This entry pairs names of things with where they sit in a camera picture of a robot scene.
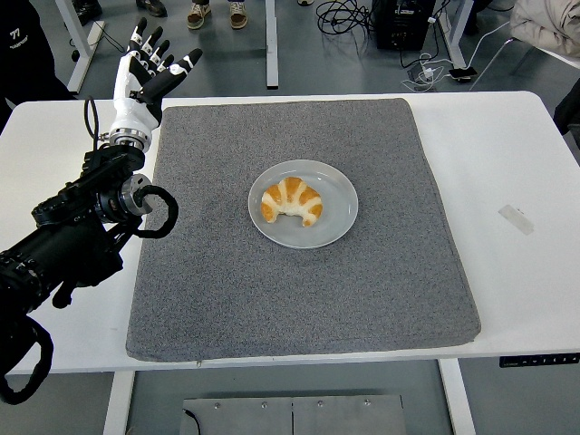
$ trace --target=white tape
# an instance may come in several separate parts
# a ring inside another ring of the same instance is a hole
[[[534,232],[534,224],[521,211],[510,205],[501,208],[498,213],[526,236]]]

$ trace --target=white plate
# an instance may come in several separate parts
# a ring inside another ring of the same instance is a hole
[[[311,227],[302,226],[298,216],[278,216],[268,224],[260,211],[262,195],[286,177],[299,177],[316,190],[323,201],[323,214]],[[250,217],[264,236],[283,247],[312,248],[333,243],[353,225],[359,200],[351,181],[332,166],[314,160],[290,160],[268,169],[250,189],[247,199]]]

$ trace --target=croissant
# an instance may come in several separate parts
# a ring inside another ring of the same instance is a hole
[[[323,213],[323,201],[316,190],[298,177],[288,177],[270,186],[262,196],[262,216],[276,222],[279,214],[302,217],[302,226],[310,227]]]

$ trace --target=black equipment box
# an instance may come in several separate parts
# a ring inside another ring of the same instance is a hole
[[[436,0],[375,0],[373,24],[377,48],[423,48]]]

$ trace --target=metal plate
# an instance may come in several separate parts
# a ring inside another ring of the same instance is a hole
[[[190,399],[183,409],[181,435],[407,433],[401,396],[395,395]]]

